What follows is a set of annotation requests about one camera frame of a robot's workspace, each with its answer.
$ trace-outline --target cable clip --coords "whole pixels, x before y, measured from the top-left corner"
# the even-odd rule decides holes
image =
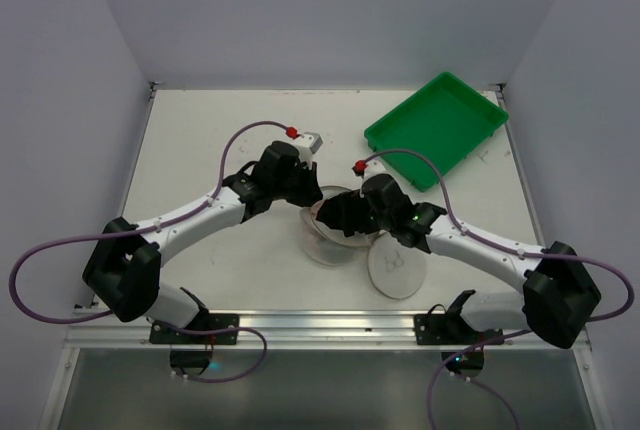
[[[358,177],[362,177],[364,175],[364,170],[367,168],[367,162],[364,160],[358,160],[356,164],[353,166],[353,173]]]
[[[287,127],[284,133],[286,133],[287,137],[291,139],[296,139],[300,136],[296,127]]]

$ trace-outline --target plastic tray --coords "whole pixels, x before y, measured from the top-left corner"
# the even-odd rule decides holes
[[[504,110],[445,72],[367,128],[364,136],[373,151],[409,148],[420,152],[444,175],[507,118]],[[420,191],[438,181],[415,157],[383,158]]]

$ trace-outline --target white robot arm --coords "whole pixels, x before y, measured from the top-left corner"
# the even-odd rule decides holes
[[[600,292],[581,263],[541,258],[545,253],[575,255],[571,247],[516,242],[454,220],[436,205],[414,204],[379,162],[354,170],[363,177],[361,189],[324,202],[319,221],[347,236],[385,230],[404,246],[460,260],[514,289],[464,291],[444,316],[430,316],[430,328],[448,340],[491,329],[526,329],[560,348],[573,345],[600,302]]]
[[[313,155],[322,145],[314,133],[299,135],[291,144],[273,142],[251,174],[240,171],[225,178],[222,188],[162,216],[135,224],[117,218],[104,233],[156,227],[144,236],[99,242],[83,279],[122,321],[147,318],[179,328],[202,328],[208,311],[194,295],[160,283],[160,269],[174,256],[203,238],[241,224],[269,209],[274,200],[310,206],[322,199]],[[174,224],[165,224],[201,211]]]

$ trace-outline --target purple cable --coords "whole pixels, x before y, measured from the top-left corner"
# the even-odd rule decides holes
[[[218,195],[218,193],[220,193],[220,190],[222,188],[222,181],[224,179],[224,167],[227,161],[227,154],[229,153],[229,149],[231,148],[231,145],[233,144],[233,142],[247,130],[253,127],[261,126],[261,125],[272,125],[275,127],[282,128],[285,131],[287,130],[287,127],[281,123],[273,122],[271,120],[263,120],[259,122],[250,123],[249,125],[245,125],[236,133],[234,133],[233,136],[229,139],[229,141],[225,145],[224,150],[222,151],[222,158],[220,160],[220,171],[218,172],[218,183],[216,184],[216,188],[213,190],[213,193],[211,194],[211,198],[216,198],[216,196]],[[166,227],[170,225],[175,225],[176,223],[184,222],[185,220],[200,213],[202,210],[207,208],[207,206],[208,206],[207,202],[205,201],[199,206],[197,206],[196,208],[194,208],[193,210],[190,210],[189,212],[185,213],[184,215],[180,215],[179,217],[175,217],[171,220],[167,220],[166,222],[163,222],[161,225],[163,227]],[[107,315],[110,315],[111,313],[113,313],[110,310],[106,312],[96,313],[93,315],[87,315],[86,317],[79,317],[79,318],[52,318],[52,317],[47,317],[45,315],[36,313],[33,310],[31,310],[29,307],[27,307],[24,304],[24,302],[20,299],[20,296],[18,295],[18,289],[16,288],[16,279],[18,277],[18,271],[20,270],[20,267],[22,267],[22,264],[24,264],[24,262],[27,259],[35,255],[36,253],[39,253],[48,248],[59,247],[61,245],[68,245],[70,243],[113,240],[116,238],[132,237],[135,235],[143,235],[145,233],[149,233],[152,231],[156,231],[155,225],[150,227],[145,227],[145,228],[137,228],[135,230],[129,230],[126,232],[100,233],[100,234],[93,234],[93,235],[81,235],[78,237],[62,238],[60,240],[53,240],[51,242],[46,242],[46,243],[37,245],[27,250],[16,261],[16,263],[13,265],[13,268],[11,269],[11,273],[9,274],[9,295],[11,296],[11,300],[13,301],[15,306],[18,307],[18,309],[28,317],[31,317],[34,320],[38,320],[39,322],[50,323],[53,325],[70,325],[74,323],[89,322],[91,320],[96,320],[98,318],[102,318]]]
[[[460,230],[461,232],[463,231],[462,229],[462,224],[458,221],[458,219],[456,218],[455,214],[453,213],[453,207],[451,206],[451,199],[449,198],[449,192],[447,190],[447,187],[444,183],[444,178],[442,176],[442,174],[440,173],[440,171],[438,170],[438,167],[435,166],[435,164],[429,160],[427,157],[425,157],[424,155],[414,151],[414,150],[409,150],[408,148],[392,148],[389,150],[382,150],[380,152],[374,153],[373,155],[367,157],[366,159],[364,159],[365,163],[370,162],[371,160],[373,160],[374,158],[378,158],[381,157],[383,155],[389,155],[389,154],[407,154],[407,155],[413,155],[414,157],[419,158],[420,160],[422,160],[424,163],[426,163],[429,167],[431,167],[431,170],[433,170],[433,173],[436,175],[437,179],[438,179],[438,183],[440,184],[440,188],[442,190],[442,196],[444,198],[444,205],[447,209],[447,213],[449,215],[449,218],[451,219],[451,222],[455,225],[455,227]],[[495,243],[481,235],[478,235],[470,230],[466,230],[466,235],[468,235],[469,237],[473,238],[474,240],[487,245],[491,248],[495,248],[496,250],[499,250],[501,252],[510,254],[510,255],[518,255],[518,252],[516,250],[513,250],[512,248],[509,247],[505,247],[503,245],[500,245],[499,243]],[[609,312],[609,313],[605,313],[603,315],[596,315],[595,317],[591,317],[588,321],[589,322],[599,322],[599,321],[603,321],[603,320],[608,320],[610,318],[614,318],[617,317],[619,315],[622,315],[623,313],[625,313],[627,310],[629,310],[629,308],[631,308],[631,306],[633,305],[633,302],[635,300],[635,291],[633,289],[633,285],[631,284],[631,281],[627,278],[627,276],[622,273],[620,270],[618,270],[617,268],[613,267],[612,265],[609,265],[607,263],[601,262],[599,260],[595,260],[593,258],[589,258],[589,257],[581,257],[579,255],[554,255],[554,254],[546,254],[546,253],[535,253],[535,252],[525,252],[522,257],[524,258],[543,258],[543,259],[547,259],[547,260],[564,260],[564,261],[571,261],[571,262],[581,262],[581,263],[587,263],[589,265],[595,265],[597,267],[600,267],[610,273],[612,273],[613,275],[615,275],[616,277],[618,277],[622,283],[624,284],[626,290],[627,290],[627,300],[625,301],[625,303],[618,309]],[[477,348],[480,348],[484,345],[488,345],[488,344],[493,344],[493,343],[500,343],[501,341],[507,339],[507,338],[514,338],[514,337],[519,337],[521,335],[526,335],[527,333],[530,333],[530,331],[528,330],[522,330],[519,332],[515,332],[515,333],[511,333],[502,337],[495,337],[493,339],[489,339],[486,340],[484,342],[480,342],[478,344],[472,345],[470,347],[465,348],[464,350],[461,350],[457,353],[454,353],[453,355],[449,356],[447,359],[445,359],[443,361],[442,364],[440,364],[437,368],[436,371],[434,372],[433,376],[431,377],[431,380],[429,381],[429,388],[427,390],[427,413],[429,416],[429,423],[431,424],[431,428],[432,430],[436,430],[437,429],[437,425],[436,425],[436,421],[435,421],[435,417],[433,414],[433,404],[432,404],[432,398],[433,398],[433,388],[434,385],[436,383],[436,380],[438,378],[438,375],[440,374],[440,372],[442,371],[443,368],[446,368],[447,363],[449,363],[451,360],[453,360],[456,357],[460,357],[466,353],[472,352]],[[511,405],[509,404],[509,402],[507,401],[507,399],[501,395],[500,393],[498,393],[496,390],[492,389],[491,387],[489,387],[488,385],[479,382],[477,380],[471,380],[472,383],[474,383],[475,385],[487,390],[488,392],[490,392],[491,394],[493,394],[494,396],[496,396],[499,400],[501,400],[505,406],[507,407],[507,409],[509,410],[509,413],[511,414],[511,416],[513,417],[513,420],[515,422],[516,425],[516,429],[520,429],[520,422],[518,421],[518,417],[516,416],[515,412],[513,411],[513,408],[511,407]]]
[[[431,380],[429,381],[429,387],[427,388],[427,414],[429,416],[429,424],[431,425],[431,430],[437,430],[438,428],[438,425],[436,424],[435,416],[433,414],[433,388],[435,387],[436,380],[438,379],[438,375],[440,375],[440,372],[442,372],[442,370],[444,370],[447,367],[447,364],[451,362],[453,359],[457,357],[461,357],[462,355],[465,355],[469,352],[473,352],[474,350],[480,347],[484,347],[485,345],[499,344],[509,338],[520,337],[522,335],[526,335],[527,333],[531,333],[531,332],[529,330],[520,330],[518,332],[508,333],[506,335],[483,340],[482,342],[478,342],[474,345],[471,345],[470,347],[467,347],[464,350],[460,350],[459,352],[449,355],[445,360],[442,361],[442,363],[440,363],[436,367],[435,371],[433,372],[433,375],[431,376]],[[498,400],[504,403],[504,406],[507,407],[507,410],[509,410],[509,413],[513,417],[516,430],[520,430],[520,421],[518,420],[518,416],[516,415],[516,412],[511,406],[511,404],[509,403],[509,401],[503,395],[498,393],[493,388],[489,387],[486,383],[479,382],[478,380],[471,379],[470,383],[473,383],[474,385],[477,385],[478,387],[487,390],[489,393],[491,393],[496,398],[498,398]]]
[[[248,333],[253,333],[260,340],[262,340],[262,352],[260,353],[260,356],[258,357],[258,360],[256,360],[256,363],[251,365],[249,368],[247,368],[243,372],[240,372],[237,375],[233,375],[231,377],[224,377],[224,378],[202,378],[202,377],[199,377],[197,375],[187,375],[186,373],[182,374],[182,375],[187,375],[187,379],[193,380],[194,382],[199,382],[199,383],[227,383],[227,382],[233,382],[235,380],[240,380],[241,378],[246,377],[247,375],[249,375],[250,373],[255,371],[262,364],[262,362],[264,361],[265,357],[267,356],[267,339],[264,338],[264,335],[262,335],[259,331],[255,330],[253,328],[249,328],[249,327],[233,327],[233,328],[223,328],[223,329],[220,329],[220,330],[187,330],[185,328],[176,327],[176,326],[171,325],[169,323],[163,323],[163,322],[158,322],[158,323],[160,323],[161,325],[163,325],[163,326],[165,326],[167,328],[170,328],[171,330],[173,330],[175,332],[182,333],[184,335],[206,336],[206,335],[222,335],[222,334],[231,333],[231,332],[248,332]]]

